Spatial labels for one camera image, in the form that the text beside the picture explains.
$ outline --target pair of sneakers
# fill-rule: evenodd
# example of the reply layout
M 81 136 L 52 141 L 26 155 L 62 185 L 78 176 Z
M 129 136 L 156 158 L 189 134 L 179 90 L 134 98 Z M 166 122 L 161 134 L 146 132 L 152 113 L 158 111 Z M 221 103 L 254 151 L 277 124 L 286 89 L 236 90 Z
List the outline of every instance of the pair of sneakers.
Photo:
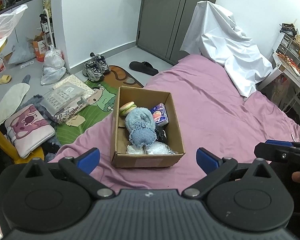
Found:
M 106 58 L 102 55 L 94 55 L 90 53 L 92 59 L 86 61 L 83 66 L 82 74 L 91 82 L 98 82 L 104 79 L 104 75 L 110 73 L 110 67 L 106 62 Z

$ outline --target metal screw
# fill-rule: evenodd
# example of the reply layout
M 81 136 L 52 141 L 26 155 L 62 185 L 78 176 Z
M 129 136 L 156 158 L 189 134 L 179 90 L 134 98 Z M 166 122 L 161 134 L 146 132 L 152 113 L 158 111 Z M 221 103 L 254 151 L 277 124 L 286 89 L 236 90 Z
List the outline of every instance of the metal screw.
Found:
M 113 194 L 113 191 L 109 188 L 101 188 L 97 191 L 100 197 L 109 197 Z
M 185 194 L 188 196 L 188 197 L 196 197 L 197 195 L 200 194 L 200 190 L 196 189 L 196 188 L 187 188 L 185 190 Z

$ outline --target blue gripper pad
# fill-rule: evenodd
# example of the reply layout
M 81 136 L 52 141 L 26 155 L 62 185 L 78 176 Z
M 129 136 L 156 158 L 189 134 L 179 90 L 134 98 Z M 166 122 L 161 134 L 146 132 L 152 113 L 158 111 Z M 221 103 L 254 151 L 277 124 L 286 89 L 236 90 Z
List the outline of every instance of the blue gripper pad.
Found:
M 196 159 L 197 164 L 206 174 L 213 172 L 223 163 L 219 157 L 215 156 L 204 148 L 199 148 L 197 150 Z
M 280 146 L 288 146 L 288 147 L 293 146 L 291 142 L 285 142 L 285 141 L 267 140 L 266 143 L 273 144 L 273 145 L 280 145 Z
M 92 148 L 75 159 L 76 166 L 87 174 L 90 174 L 100 162 L 100 151 Z

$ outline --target pink blanket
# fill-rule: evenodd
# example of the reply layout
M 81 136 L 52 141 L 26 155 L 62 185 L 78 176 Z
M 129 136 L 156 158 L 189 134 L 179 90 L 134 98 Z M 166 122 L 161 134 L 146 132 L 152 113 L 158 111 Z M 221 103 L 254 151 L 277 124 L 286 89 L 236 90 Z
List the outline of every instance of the pink blanket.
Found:
M 196 163 L 196 151 L 252 162 L 254 147 L 267 139 L 298 141 L 300 126 L 260 92 L 247 101 L 239 95 L 226 71 L 199 55 L 189 55 L 170 70 L 154 76 L 145 87 L 172 93 L 186 154 L 173 167 L 157 170 L 116 169 L 110 163 L 111 118 L 89 128 L 70 145 L 64 145 L 53 162 L 77 157 L 99 148 L 99 166 L 92 177 L 118 192 L 121 188 L 167 189 L 179 192 L 205 176 Z

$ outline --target open cardboard box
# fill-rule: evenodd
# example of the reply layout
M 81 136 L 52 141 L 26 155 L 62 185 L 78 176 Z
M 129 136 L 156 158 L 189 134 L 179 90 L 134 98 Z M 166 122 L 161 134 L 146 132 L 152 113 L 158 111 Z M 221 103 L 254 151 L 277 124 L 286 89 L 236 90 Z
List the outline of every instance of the open cardboard box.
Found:
M 124 118 L 119 116 L 119 108 L 134 101 L 138 107 L 151 109 L 159 103 L 164 103 L 169 118 L 165 127 L 168 146 L 178 154 L 173 155 L 129 155 L 126 154 L 129 141 L 129 132 L 125 128 Z M 110 161 L 118 168 L 149 168 L 170 167 L 176 164 L 185 154 L 180 127 L 174 108 L 172 95 L 169 92 L 153 91 L 141 88 L 122 86 L 119 88 L 114 103 L 112 119 L 112 138 Z

